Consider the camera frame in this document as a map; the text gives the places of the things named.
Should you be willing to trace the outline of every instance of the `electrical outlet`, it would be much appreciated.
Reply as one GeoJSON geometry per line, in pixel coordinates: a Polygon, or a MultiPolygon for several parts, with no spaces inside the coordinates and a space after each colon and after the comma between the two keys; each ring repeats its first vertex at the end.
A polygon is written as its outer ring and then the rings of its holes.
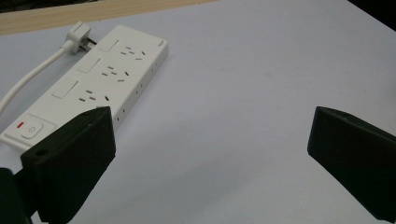
{"type": "Polygon", "coordinates": [[[114,131],[168,54],[167,42],[117,26],[0,135],[27,150],[87,110],[110,106],[114,131]]]}

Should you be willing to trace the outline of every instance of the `white table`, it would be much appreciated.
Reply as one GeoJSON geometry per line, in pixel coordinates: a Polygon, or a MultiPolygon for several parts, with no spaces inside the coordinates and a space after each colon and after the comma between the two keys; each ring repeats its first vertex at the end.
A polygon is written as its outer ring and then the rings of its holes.
{"type": "MultiPolygon", "coordinates": [[[[72,223],[386,223],[306,147],[317,105],[396,134],[394,31],[344,0],[221,0],[92,22],[92,37],[117,24],[168,40],[170,54],[72,223]]],[[[68,29],[0,36],[0,96],[68,29]]],[[[29,83],[0,130],[82,55],[29,83]]],[[[18,172],[20,155],[0,143],[0,166],[18,172]]]]}

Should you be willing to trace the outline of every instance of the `power switch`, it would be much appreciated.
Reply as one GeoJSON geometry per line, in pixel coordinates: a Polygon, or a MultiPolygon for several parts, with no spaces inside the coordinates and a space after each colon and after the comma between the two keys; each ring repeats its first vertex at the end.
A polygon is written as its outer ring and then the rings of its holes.
{"type": "Polygon", "coordinates": [[[28,122],[21,131],[21,136],[27,139],[34,138],[43,129],[43,124],[32,120],[28,122]]]}

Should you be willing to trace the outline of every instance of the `red indicator light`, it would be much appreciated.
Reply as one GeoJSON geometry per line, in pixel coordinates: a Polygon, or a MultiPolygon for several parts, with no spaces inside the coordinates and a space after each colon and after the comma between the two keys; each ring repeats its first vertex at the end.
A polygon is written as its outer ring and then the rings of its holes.
{"type": "Polygon", "coordinates": [[[20,128],[23,124],[24,124],[24,122],[21,122],[21,123],[17,126],[17,128],[20,128]]]}

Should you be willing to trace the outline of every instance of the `power cord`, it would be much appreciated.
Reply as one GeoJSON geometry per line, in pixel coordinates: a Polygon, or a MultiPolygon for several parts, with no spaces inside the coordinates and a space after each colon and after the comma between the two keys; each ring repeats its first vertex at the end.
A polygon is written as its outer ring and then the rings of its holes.
{"type": "Polygon", "coordinates": [[[23,86],[29,82],[33,77],[43,71],[50,64],[54,63],[61,56],[66,53],[76,53],[78,49],[84,49],[89,51],[93,46],[96,45],[94,41],[88,38],[91,28],[79,21],[74,25],[68,32],[64,44],[56,51],[52,56],[50,56],[46,61],[40,64],[38,67],[33,69],[25,77],[23,77],[14,87],[6,94],[6,96],[0,102],[0,115],[5,110],[9,102],[14,98],[14,96],[20,91],[23,86]]]}

